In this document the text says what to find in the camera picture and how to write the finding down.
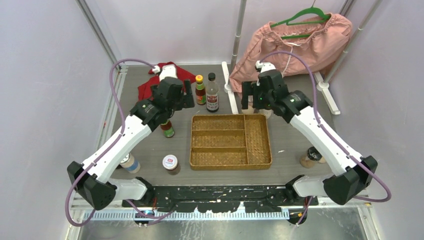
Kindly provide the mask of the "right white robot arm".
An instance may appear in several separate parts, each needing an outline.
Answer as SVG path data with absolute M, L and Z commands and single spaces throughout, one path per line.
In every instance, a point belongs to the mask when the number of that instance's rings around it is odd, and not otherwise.
M 345 205 L 369 186 L 378 166 L 370 155 L 363 157 L 357 151 L 343 152 L 348 145 L 314 112 L 313 102 L 295 90 L 290 92 L 281 73 L 275 69 L 261 72 L 257 81 L 242 83 L 242 108 L 248 107 L 248 98 L 256 109 L 272 110 L 302 133 L 325 158 L 332 173 L 321 176 L 299 175 L 289 182 L 286 200 L 298 205 L 308 196 L 329 197 L 338 205 Z

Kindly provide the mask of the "black cap sesame shaker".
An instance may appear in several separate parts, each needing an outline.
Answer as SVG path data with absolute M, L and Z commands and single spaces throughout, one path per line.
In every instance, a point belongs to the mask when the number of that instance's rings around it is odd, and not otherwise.
M 272 116 L 273 111 L 271 109 L 260 109 L 259 113 L 263 114 L 266 117 L 266 119 L 269 119 Z

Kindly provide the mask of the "woven bamboo divided tray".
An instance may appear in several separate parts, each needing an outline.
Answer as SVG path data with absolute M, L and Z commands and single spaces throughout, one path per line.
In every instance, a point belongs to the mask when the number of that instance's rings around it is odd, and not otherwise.
M 194 115 L 190 136 L 192 170 L 267 170 L 272 165 L 263 114 Z

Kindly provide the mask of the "tall soy sauce bottle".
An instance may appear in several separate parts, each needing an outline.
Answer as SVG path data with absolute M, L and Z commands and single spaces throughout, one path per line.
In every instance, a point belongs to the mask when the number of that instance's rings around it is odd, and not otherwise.
M 208 83 L 206 90 L 206 109 L 211 112 L 217 112 L 219 109 L 219 86 L 216 82 L 216 74 L 210 72 L 208 74 Z

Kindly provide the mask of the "yellow cap chili sauce bottle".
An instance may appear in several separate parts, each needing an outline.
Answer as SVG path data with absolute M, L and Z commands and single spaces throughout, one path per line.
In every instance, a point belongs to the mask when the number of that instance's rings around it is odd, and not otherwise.
M 172 138 L 175 134 L 171 121 L 168 119 L 165 123 L 160 124 L 163 135 L 166 138 Z

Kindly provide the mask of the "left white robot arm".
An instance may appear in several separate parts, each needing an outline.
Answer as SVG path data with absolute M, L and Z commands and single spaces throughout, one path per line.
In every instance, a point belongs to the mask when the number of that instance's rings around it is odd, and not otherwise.
M 92 156 L 67 167 L 75 191 L 96 211 L 113 201 L 136 201 L 142 207 L 153 202 L 153 187 L 145 179 L 113 179 L 112 173 L 138 143 L 176 111 L 193 108 L 195 101 L 188 79 L 165 77 L 151 86 L 151 92 L 150 98 L 134 105 L 118 131 Z

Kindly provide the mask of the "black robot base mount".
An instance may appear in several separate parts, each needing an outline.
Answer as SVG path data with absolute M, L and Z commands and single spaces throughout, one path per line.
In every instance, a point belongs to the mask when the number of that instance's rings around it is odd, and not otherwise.
M 149 186 L 141 200 L 123 200 L 134 221 L 287 220 L 303 223 L 317 197 L 295 196 L 285 185 Z

